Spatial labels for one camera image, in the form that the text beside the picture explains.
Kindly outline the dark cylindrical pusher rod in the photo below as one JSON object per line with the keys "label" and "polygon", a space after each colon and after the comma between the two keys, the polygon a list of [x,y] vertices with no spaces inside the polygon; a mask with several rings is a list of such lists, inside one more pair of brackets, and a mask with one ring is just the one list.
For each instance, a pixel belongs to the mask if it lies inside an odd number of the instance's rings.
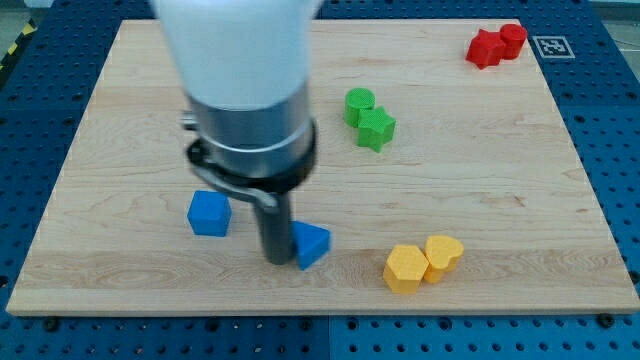
{"label": "dark cylindrical pusher rod", "polygon": [[274,265],[288,263],[295,255],[289,194],[270,193],[253,208],[265,258]]}

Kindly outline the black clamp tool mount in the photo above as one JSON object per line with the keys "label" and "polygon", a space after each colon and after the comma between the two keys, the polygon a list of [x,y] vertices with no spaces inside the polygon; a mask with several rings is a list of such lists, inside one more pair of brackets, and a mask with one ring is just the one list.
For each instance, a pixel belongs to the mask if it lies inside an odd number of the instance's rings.
{"label": "black clamp tool mount", "polygon": [[215,190],[240,201],[257,205],[267,213],[276,213],[281,205],[277,195],[286,195],[301,185],[316,164],[317,126],[310,122],[309,148],[293,165],[283,172],[266,178],[249,178],[232,174],[211,161],[205,140],[197,138],[185,150],[192,172]]}

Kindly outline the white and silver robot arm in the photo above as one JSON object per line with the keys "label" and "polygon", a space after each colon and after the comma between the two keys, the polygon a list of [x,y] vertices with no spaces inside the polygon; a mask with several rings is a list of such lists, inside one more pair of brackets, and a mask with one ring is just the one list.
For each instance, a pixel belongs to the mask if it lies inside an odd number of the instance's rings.
{"label": "white and silver robot arm", "polygon": [[266,259],[295,254],[289,193],[317,153],[309,30],[320,2],[153,0],[190,104],[194,174],[252,204]]}

